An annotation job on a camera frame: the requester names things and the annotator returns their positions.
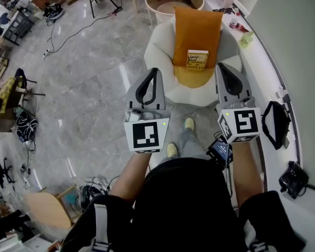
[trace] book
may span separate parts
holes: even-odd
[[[209,51],[207,50],[188,50],[187,68],[191,71],[204,71]]]

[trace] black shirt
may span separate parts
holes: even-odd
[[[115,196],[95,199],[66,237],[64,252],[78,251],[95,236],[94,203],[107,207],[108,241],[116,252],[247,251],[243,230],[247,220],[258,239],[278,251],[303,247],[276,192],[248,199],[238,218],[222,172],[207,160],[181,158],[154,168],[134,209]]]

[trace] marble floor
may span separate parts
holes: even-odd
[[[132,84],[146,72],[143,54],[153,28],[144,0],[138,0],[137,15],[132,0],[122,0],[122,6],[124,10],[116,16],[97,20],[44,59],[43,53],[51,49],[47,39],[53,28],[52,41],[58,49],[68,36],[94,21],[89,1],[79,0],[65,7],[64,16],[54,27],[38,21],[21,45],[13,49],[4,78],[22,68],[29,79],[38,81],[30,87],[46,94],[32,98],[26,106],[39,121],[36,153],[30,157],[30,187],[24,187],[19,172],[21,164],[27,163],[24,145],[16,134],[0,133],[4,155],[13,165],[17,181],[17,194],[7,185],[5,195],[16,208],[27,210],[23,196],[43,187],[61,192],[72,184],[82,185],[87,177],[102,175],[110,180],[121,173],[130,158],[122,125],[128,89],[124,79]],[[93,7],[96,19],[114,10],[108,0]],[[187,117],[195,120],[201,145],[207,148],[212,143],[213,134],[219,130],[213,107],[167,103],[167,108],[172,116],[166,143],[177,142]],[[151,166],[163,157],[165,150],[154,154]],[[36,226],[51,240],[67,234],[66,230]]]

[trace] white chair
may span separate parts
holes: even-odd
[[[199,88],[189,88],[179,83],[174,75],[172,59],[175,47],[175,17],[156,26],[144,54],[148,69],[161,71],[165,96],[174,103],[187,103],[205,107],[218,100],[215,76]],[[216,62],[228,64],[239,72],[242,61],[235,38],[226,29],[221,29]]]

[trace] round table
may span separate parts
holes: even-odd
[[[175,15],[175,6],[190,7],[201,10],[204,6],[204,0],[145,0],[149,17],[152,24],[150,11],[156,15],[157,23],[163,23]]]

